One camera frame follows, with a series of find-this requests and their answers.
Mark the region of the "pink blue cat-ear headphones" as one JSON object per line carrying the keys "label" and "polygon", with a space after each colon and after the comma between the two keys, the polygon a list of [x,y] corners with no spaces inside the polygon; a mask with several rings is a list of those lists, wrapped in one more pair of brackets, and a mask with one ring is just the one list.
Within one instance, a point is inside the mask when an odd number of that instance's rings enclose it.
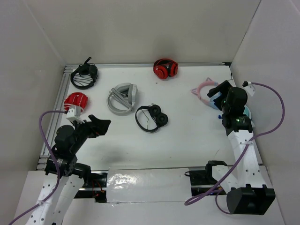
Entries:
{"label": "pink blue cat-ear headphones", "polygon": [[213,81],[209,77],[206,78],[204,82],[199,84],[198,87],[191,90],[191,93],[198,97],[198,99],[205,104],[206,106],[209,106],[213,109],[218,110],[218,108],[215,106],[214,100],[220,96],[220,92],[213,95],[212,97],[208,97],[207,93],[211,88],[215,88],[219,85],[218,82]]}

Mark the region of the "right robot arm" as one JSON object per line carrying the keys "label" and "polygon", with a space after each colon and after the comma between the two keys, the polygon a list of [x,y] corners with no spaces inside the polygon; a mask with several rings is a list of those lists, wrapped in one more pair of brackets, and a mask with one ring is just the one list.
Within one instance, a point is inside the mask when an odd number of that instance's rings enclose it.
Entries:
{"label": "right robot arm", "polygon": [[231,143],[235,164],[209,161],[205,180],[217,181],[226,193],[229,214],[264,215],[275,200],[275,191],[269,188],[260,172],[250,118],[244,113],[248,100],[246,91],[224,81],[209,90],[208,97],[218,94],[215,106],[222,111],[222,125]]}

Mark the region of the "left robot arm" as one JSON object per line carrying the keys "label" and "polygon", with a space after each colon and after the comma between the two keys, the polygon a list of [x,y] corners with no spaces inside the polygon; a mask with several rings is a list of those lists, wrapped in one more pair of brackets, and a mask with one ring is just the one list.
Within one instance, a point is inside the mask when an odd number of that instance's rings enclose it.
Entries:
{"label": "left robot arm", "polygon": [[91,167],[78,163],[76,154],[87,139],[105,135],[111,120],[88,117],[89,120],[72,117],[70,125],[58,128],[43,186],[27,224],[61,225],[79,189],[92,183]]}

